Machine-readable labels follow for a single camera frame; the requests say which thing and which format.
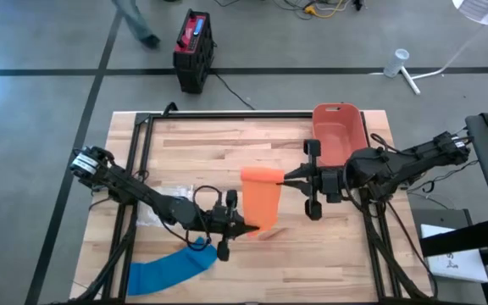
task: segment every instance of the shoe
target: shoe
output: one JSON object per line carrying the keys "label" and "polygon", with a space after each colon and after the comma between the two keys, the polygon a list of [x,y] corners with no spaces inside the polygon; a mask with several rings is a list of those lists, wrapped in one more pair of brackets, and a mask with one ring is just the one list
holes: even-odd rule
{"label": "shoe", "polygon": [[144,45],[144,47],[147,47],[149,49],[156,49],[159,47],[159,38],[155,35],[150,35],[146,38],[139,39],[139,41]]}

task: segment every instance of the person's leg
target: person's leg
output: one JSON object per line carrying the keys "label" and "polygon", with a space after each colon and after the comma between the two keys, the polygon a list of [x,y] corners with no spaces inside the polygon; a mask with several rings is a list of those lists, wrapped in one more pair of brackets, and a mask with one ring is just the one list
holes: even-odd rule
{"label": "person's leg", "polygon": [[159,38],[155,36],[147,22],[142,18],[136,0],[112,0],[116,9],[124,16],[131,34],[146,47],[155,48],[159,44]]}

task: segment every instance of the black floor line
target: black floor line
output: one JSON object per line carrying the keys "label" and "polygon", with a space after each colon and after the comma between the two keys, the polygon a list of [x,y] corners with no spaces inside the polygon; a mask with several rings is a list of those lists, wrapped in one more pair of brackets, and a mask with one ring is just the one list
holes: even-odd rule
{"label": "black floor line", "polygon": [[[103,49],[103,55],[101,57],[101,61],[99,62],[99,68],[97,69],[98,71],[104,71],[107,68],[110,53],[112,52],[114,42],[116,41],[116,35],[118,33],[121,20],[122,17],[120,14],[116,14],[114,16],[107,42],[105,43],[105,47]],[[102,82],[103,73],[99,73],[96,75],[95,79],[93,80],[93,84],[91,85],[90,94],[88,95],[86,105],[80,118],[73,147],[82,147],[84,145],[86,132],[88,125],[90,124],[90,119],[92,118],[91,116]],[[35,273],[33,274],[33,279],[31,280],[30,289],[28,290],[27,297],[25,299],[25,305],[37,305],[39,296],[41,295],[42,285],[47,275],[50,258],[53,253],[54,245],[56,244],[56,239],[58,238],[59,226],[61,225],[61,220],[64,216],[65,206],[67,205],[67,199],[73,183],[73,175],[69,171],[69,165],[73,161],[73,158],[73,153],[69,152],[69,161],[67,162],[67,165],[65,165],[64,178],[59,188],[58,197],[56,199],[56,204],[54,205],[52,217],[50,218],[47,234],[42,244],[41,254],[37,261],[37,266],[35,268]]]}
{"label": "black floor line", "polygon": [[[439,68],[407,68],[409,74],[418,75],[434,72]],[[212,68],[210,74],[218,75],[367,75],[380,73],[383,68]],[[141,76],[174,75],[172,68],[151,69],[0,69],[0,76]],[[488,67],[453,67],[443,74],[488,74]]]}

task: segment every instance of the plastic bag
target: plastic bag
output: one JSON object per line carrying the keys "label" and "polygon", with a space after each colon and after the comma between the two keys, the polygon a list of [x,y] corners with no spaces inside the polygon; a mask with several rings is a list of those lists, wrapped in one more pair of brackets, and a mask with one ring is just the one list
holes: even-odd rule
{"label": "plastic bag", "polygon": [[[193,186],[158,186],[154,187],[153,190],[168,196],[185,197],[188,200],[193,198]],[[163,227],[161,219],[153,212],[152,207],[144,202],[139,202],[136,225]]]}

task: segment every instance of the yellow cable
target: yellow cable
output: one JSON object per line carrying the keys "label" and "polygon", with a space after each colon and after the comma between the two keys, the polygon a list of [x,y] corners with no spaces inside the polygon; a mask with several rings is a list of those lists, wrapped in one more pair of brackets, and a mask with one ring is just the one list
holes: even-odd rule
{"label": "yellow cable", "polygon": [[320,14],[318,14],[318,12],[315,10],[315,7],[314,7],[315,4],[312,4],[312,5],[307,6],[304,9],[304,13],[306,13],[306,14],[312,14],[312,15],[318,17],[318,18],[330,18],[330,17],[332,17],[332,16],[335,15],[335,13],[338,11],[338,8],[342,5],[342,2],[344,2],[344,0],[340,0],[338,2],[338,5],[336,5],[335,10],[332,11],[332,13],[331,14],[328,14],[328,15],[320,15]]}

